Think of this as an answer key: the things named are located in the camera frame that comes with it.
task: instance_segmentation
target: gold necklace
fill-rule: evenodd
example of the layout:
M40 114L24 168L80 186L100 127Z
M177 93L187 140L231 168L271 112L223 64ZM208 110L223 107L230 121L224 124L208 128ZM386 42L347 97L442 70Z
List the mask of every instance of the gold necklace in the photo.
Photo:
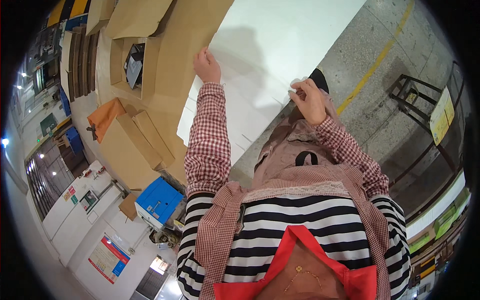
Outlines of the gold necklace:
M320 286L320 289L322 289L322 285L320 284L320 279L318 279L318 276L317 276L317 275L315 275L314 273L312 273L312 272L310 272L310 271L302 272L302 271L301 271L301 270L302 270L302 267L299 266L299 265L295 268L295 270L297 270L297 274L293 277L293 279L290 281L290 283L288 284L288 286L287 286L287 287L285 288L285 290L283 291L284 294L287 292L288 288L289 288L290 285L293 283L293 281L295 280L295 278L297 278L297 276L300 275L300 274L310 274L310 275L312 275L313 277L315 277L315 279L317 279L317 281L318 281L318 285Z

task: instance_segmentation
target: orange bag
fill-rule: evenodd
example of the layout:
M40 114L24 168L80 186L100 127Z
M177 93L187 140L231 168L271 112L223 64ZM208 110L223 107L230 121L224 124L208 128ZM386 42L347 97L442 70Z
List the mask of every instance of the orange bag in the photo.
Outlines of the orange bag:
M126 113L118 98L114 98L97 108L87 117L91 126L87 127L87 130L92 132L93 140L101 143L113 119Z

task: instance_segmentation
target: right hand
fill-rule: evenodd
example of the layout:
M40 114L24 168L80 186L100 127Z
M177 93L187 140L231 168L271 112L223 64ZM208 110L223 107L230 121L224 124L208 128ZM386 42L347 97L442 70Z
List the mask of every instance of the right hand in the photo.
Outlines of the right hand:
M327 117L324 104L324 95L320 92L312 79L307 79L291 85L297 93L289 91L290 98L295 102L303 117L311 125L320 125Z
M193 56L193 69L204 84L207 82L220 83L220 66L208 47L203 47Z

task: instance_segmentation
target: skin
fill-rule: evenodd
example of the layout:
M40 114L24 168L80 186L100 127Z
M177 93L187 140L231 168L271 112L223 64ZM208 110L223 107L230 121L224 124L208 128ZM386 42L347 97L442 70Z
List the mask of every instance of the skin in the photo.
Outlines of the skin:
M193 57L193 68L203 83L220 83L220 66L207 47L202 48ZM296 92L289 91L290 98L297 105L296 111L299 119L305 118L311 125L320 125L326 116L336 116L333 103L327 101L312 79L291 85ZM310 271L317 275L317 279L309 274L298 275L293 282L291 280L297 274L296 267L302 266L302 271ZM318 259L301 242L297 242L292 255L285 268L257 295L256 300L326 300L347 299L343 285L335 273L325 263Z

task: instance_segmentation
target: striped shirt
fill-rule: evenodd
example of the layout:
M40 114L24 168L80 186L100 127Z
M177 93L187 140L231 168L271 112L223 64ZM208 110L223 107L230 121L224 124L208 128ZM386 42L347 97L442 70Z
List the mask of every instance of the striped shirt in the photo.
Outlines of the striped shirt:
M385 253L392 299L399 299L408 287L410 254L406 241L403 210L390 197L370 200L386 217L390 247ZM212 206L211 197L193 197L187 204L185 229L178 253L177 279L183 295L198 299L205 269L194 259L197 226ZM372 265L365 228L358 210L348 198L295 196L243 204L243 227L234 237L224 282L254 282L270 266L288 225L304 225L328 257L349 269Z

